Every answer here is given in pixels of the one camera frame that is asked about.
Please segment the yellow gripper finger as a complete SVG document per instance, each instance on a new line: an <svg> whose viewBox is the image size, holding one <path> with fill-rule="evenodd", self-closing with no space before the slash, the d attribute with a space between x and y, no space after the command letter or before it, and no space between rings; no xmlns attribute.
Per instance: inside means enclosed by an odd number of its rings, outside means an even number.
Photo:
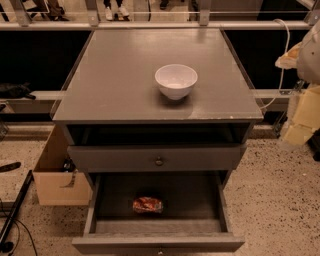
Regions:
<svg viewBox="0 0 320 256"><path fill-rule="evenodd" d="M286 69L286 70L296 69L300 47L301 47L301 42L294 45L290 50L285 52L282 56L280 56L276 60L275 66L281 69Z"/></svg>
<svg viewBox="0 0 320 256"><path fill-rule="evenodd" d="M305 144L320 129L320 85L311 84L289 99L282 140L291 145Z"/></svg>

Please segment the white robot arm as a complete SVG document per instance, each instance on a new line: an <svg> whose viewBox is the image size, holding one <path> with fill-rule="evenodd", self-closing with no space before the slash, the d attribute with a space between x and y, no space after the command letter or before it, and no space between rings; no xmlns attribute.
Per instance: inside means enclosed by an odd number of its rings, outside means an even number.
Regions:
<svg viewBox="0 0 320 256"><path fill-rule="evenodd" d="M320 129L320 21L301 42L280 56L275 66L296 69L308 88L289 101L287 127L281 131L283 141L303 145Z"/></svg>

